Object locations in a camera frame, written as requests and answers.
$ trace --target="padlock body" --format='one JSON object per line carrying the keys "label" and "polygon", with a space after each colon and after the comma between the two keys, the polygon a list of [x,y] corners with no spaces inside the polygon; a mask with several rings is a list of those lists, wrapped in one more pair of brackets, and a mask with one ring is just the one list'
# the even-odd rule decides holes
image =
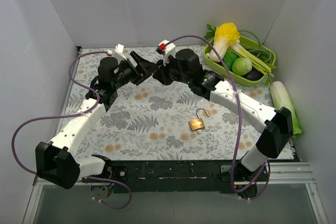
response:
{"label": "padlock body", "polygon": [[191,128],[192,131],[196,131],[196,130],[205,128],[205,125],[204,125],[204,122],[203,122],[202,118],[197,118],[197,119],[191,120],[191,121],[189,121],[189,124],[190,124],[190,128]]}

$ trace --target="tabletop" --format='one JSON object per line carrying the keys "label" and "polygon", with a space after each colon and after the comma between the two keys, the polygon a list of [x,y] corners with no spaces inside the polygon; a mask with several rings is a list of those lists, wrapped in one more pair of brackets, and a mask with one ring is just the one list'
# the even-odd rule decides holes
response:
{"label": "tabletop", "polygon": [[[177,50],[183,48],[192,49],[199,55],[204,68],[210,69],[203,57],[204,46],[183,46]],[[83,49],[82,53],[104,50],[106,48]],[[125,48],[123,53],[130,57],[131,51],[152,62],[160,59],[154,47]],[[99,61],[104,57],[105,54],[95,54],[81,58],[75,79],[89,86],[97,75]],[[265,105],[273,106],[269,87],[264,82],[253,87],[238,84],[238,89]],[[72,86],[67,114],[79,109],[86,93],[82,87]],[[201,113],[205,124],[201,134],[192,132],[188,123],[196,118],[199,107],[204,107],[210,114],[206,117],[204,111]],[[118,98],[82,141],[77,157],[100,154],[111,160],[232,159],[237,129],[236,114],[194,95],[187,85],[173,82],[164,86],[148,78],[139,86],[129,83],[118,89]],[[237,158],[251,149],[259,136],[243,120]],[[289,144],[278,159],[293,159]]]}

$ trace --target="eggplant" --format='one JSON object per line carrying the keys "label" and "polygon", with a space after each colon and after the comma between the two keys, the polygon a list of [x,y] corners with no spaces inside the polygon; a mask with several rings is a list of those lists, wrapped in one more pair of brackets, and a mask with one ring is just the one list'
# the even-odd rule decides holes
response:
{"label": "eggplant", "polygon": [[252,67],[252,70],[247,73],[246,75],[242,76],[247,80],[250,81],[258,81],[260,80],[264,75],[262,73],[260,73],[257,69],[255,69],[254,67]]}

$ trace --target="yellow leafy vegetable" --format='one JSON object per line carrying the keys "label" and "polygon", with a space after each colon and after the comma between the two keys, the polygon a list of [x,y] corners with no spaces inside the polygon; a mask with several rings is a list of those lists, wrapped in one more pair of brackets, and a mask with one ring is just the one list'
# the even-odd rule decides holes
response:
{"label": "yellow leafy vegetable", "polygon": [[[240,34],[237,31],[236,25],[234,23],[224,23],[216,28],[214,48],[223,57],[227,48],[232,46],[239,38]],[[220,62],[213,50],[207,56],[213,61]]]}

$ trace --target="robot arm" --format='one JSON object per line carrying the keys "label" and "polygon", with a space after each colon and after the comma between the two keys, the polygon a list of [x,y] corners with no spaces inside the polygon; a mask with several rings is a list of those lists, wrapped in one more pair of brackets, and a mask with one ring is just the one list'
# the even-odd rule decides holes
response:
{"label": "robot arm", "polygon": [[[179,81],[186,83],[200,97],[237,113],[235,92],[229,82],[213,71],[204,70],[192,50],[180,50],[173,57],[171,54],[175,52],[175,46],[170,46],[166,51],[158,49],[164,55],[164,60],[157,63],[131,52],[136,67],[121,52],[117,57],[103,58],[98,67],[98,76],[91,82],[91,87],[100,95],[100,104],[90,113],[72,119],[48,143],[39,143],[35,150],[37,175],[65,189],[89,175],[109,178],[107,167],[111,161],[108,158],[93,155],[75,160],[74,157],[81,141],[116,100],[117,89],[128,82],[139,85],[150,76],[163,85]],[[278,157],[292,136],[292,122],[290,111],[286,108],[275,111],[245,94],[240,93],[239,97],[243,119],[261,133],[256,145],[236,165],[235,173],[241,171],[246,177],[246,174],[252,176],[267,159]],[[92,107],[96,101],[95,94],[88,92],[78,112]]]}

